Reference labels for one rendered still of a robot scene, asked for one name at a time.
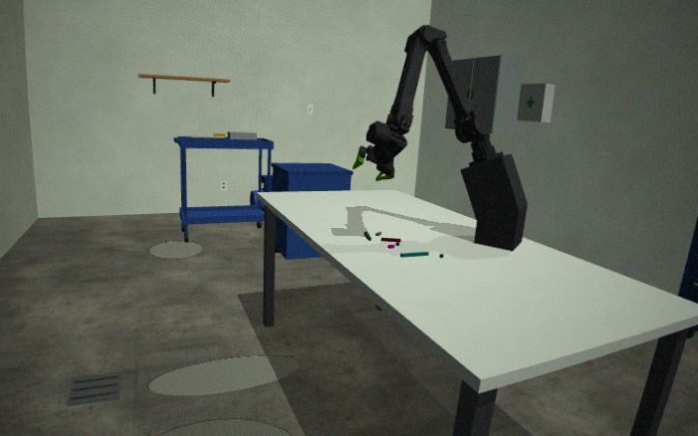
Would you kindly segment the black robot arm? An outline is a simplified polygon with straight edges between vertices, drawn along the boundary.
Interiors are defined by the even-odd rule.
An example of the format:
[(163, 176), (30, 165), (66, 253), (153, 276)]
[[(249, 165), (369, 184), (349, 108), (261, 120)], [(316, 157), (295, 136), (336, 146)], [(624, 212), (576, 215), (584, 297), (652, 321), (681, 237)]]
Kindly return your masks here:
[[(407, 139), (403, 135), (409, 132), (412, 124), (414, 97), (424, 56), (428, 51), (455, 112), (456, 137), (462, 143), (472, 142), (471, 147), (475, 152), (471, 153), (473, 162), (470, 162), (469, 166), (504, 155), (503, 152), (494, 152), (495, 147), (492, 147), (488, 138), (490, 137), (488, 121), (481, 115), (479, 109), (471, 106), (467, 98), (449, 55), (446, 37), (445, 31), (432, 28), (430, 25), (422, 25), (407, 38), (404, 49), (406, 59), (390, 114), (387, 116), (386, 123), (376, 121), (371, 124), (366, 134), (366, 141), (375, 144), (373, 154), (382, 147), (388, 154), (396, 156), (407, 146)], [(466, 120), (469, 117), (468, 114), (471, 114), (471, 118)], [(464, 116), (467, 117), (464, 118)]]

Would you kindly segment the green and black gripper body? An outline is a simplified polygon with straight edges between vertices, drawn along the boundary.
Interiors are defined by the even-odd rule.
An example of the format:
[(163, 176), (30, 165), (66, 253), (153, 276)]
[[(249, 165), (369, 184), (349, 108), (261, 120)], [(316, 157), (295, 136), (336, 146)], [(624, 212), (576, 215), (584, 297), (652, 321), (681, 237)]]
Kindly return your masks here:
[(394, 177), (393, 160), (395, 156), (388, 154), (387, 150), (382, 147), (375, 154), (373, 154), (373, 146), (371, 145), (368, 147), (360, 147), (359, 156), (365, 158), (365, 154), (367, 154), (366, 161), (369, 160), (375, 163), (378, 171), (388, 175), (391, 178)]

